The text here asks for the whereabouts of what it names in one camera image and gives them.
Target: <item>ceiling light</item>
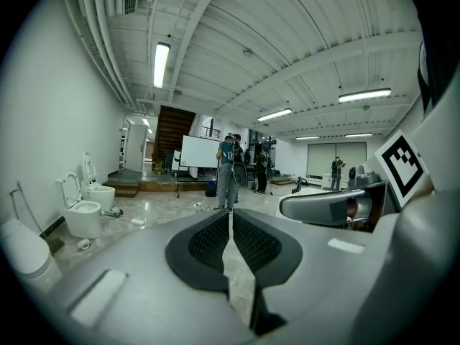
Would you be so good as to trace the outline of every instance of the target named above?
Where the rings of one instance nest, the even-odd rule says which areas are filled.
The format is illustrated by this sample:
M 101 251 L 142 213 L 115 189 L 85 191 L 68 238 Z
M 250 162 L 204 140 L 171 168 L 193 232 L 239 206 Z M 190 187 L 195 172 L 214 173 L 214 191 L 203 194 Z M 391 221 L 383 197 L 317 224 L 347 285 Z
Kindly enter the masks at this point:
M 373 89 L 371 91 L 362 91 L 349 93 L 347 95 L 339 96 L 339 102 L 364 100 L 365 98 L 385 97 L 391 94 L 391 88 Z
M 296 137 L 295 140 L 297 140 L 297 141 L 303 141 L 303 140 L 305 140 L 305 139 L 318 139 L 318 138 L 319 138 L 319 136 L 317 136 L 317 135 L 312 135 L 312 136 L 310 136 L 310 137 Z
M 160 42 L 155 52 L 155 65 L 153 67 L 153 85 L 157 88 L 163 88 L 163 78 L 165 77 L 167 55 L 171 46 L 167 43 Z
M 372 133 L 361 133 L 361 134 L 347 134 L 346 138 L 354 138 L 354 137 L 370 137 Z
M 261 117 L 257 118 L 257 120 L 264 121 L 264 120 L 268 120 L 268 119 L 273 119 L 273 118 L 276 118 L 276 117 L 279 117 L 279 116 L 282 116 L 282 115 L 290 114 L 291 112 L 293 112 L 291 109 L 284 109 L 284 110 L 281 110 L 281 111 L 274 112 L 273 114 L 268 114 L 268 115 L 265 115 L 265 116 L 261 116 Z

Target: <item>man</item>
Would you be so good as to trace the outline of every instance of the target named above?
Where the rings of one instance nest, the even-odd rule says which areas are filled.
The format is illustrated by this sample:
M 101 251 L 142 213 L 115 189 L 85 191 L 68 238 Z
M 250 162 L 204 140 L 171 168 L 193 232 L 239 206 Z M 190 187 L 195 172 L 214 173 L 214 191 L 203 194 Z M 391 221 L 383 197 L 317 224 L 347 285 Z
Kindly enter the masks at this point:
M 233 136 L 233 149 L 234 149 L 234 160 L 237 162 L 244 162 L 244 150 L 241 146 L 242 136 L 234 134 Z M 235 201 L 233 204 L 238 203 L 238 186 L 236 186 Z
M 254 191 L 256 194 L 265 194 L 265 188 L 267 187 L 267 160 L 268 156 L 262 148 L 256 157 L 257 190 Z
M 334 183 L 336 183 L 336 190 L 340 190 L 340 180 L 342 179 L 342 167 L 345 166 L 346 162 L 340 160 L 339 156 L 336 156 L 335 161 L 332 162 L 332 184 L 331 190 L 334 190 Z
M 235 201 L 236 183 L 231 171 L 230 162 L 233 162 L 233 138 L 230 135 L 226 136 L 225 140 L 220 143 L 216 157 L 221 161 L 221 166 L 218 169 L 218 207 L 215 210 L 225 207 L 226 197 L 227 208 L 231 212 Z

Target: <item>toilet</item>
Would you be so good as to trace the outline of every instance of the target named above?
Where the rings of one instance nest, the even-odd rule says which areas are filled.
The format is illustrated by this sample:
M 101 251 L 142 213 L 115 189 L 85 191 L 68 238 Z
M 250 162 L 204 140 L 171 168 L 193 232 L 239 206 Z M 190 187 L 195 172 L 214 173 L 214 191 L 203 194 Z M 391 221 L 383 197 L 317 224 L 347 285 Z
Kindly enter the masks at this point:
M 101 235 L 101 205 L 83 201 L 81 187 L 75 171 L 69 170 L 64 178 L 57 179 L 62 193 L 64 219 L 69 232 L 78 238 L 95 239 Z
M 96 166 L 87 152 L 83 154 L 82 168 L 81 191 L 83 200 L 100 203 L 103 212 L 111 211 L 114 207 L 115 188 L 106 187 L 97 182 Z
M 46 241 L 20 220 L 13 218 L 0 225 L 0 239 L 19 280 L 47 293 L 62 278 Z

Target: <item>staircase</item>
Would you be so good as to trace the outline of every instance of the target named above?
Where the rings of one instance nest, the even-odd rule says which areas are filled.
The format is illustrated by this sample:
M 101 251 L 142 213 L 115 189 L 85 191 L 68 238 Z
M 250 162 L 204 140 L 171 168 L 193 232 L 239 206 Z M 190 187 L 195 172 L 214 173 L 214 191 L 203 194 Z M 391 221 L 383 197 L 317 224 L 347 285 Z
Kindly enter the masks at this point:
M 139 190 L 138 182 L 107 181 L 103 185 L 115 188 L 116 197 L 134 198 Z
M 188 135 L 195 114 L 193 112 L 161 106 L 153 149 L 153 161 L 164 167 L 169 150 L 181 150 L 184 135 Z

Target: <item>railing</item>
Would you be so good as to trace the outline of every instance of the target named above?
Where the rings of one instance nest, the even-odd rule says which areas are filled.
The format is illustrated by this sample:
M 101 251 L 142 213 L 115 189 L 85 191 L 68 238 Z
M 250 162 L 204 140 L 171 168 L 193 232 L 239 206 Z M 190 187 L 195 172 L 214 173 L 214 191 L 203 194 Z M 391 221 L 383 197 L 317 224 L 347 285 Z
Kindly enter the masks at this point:
M 201 137 L 202 138 L 221 138 L 221 131 L 217 129 L 208 128 L 207 126 L 201 127 Z

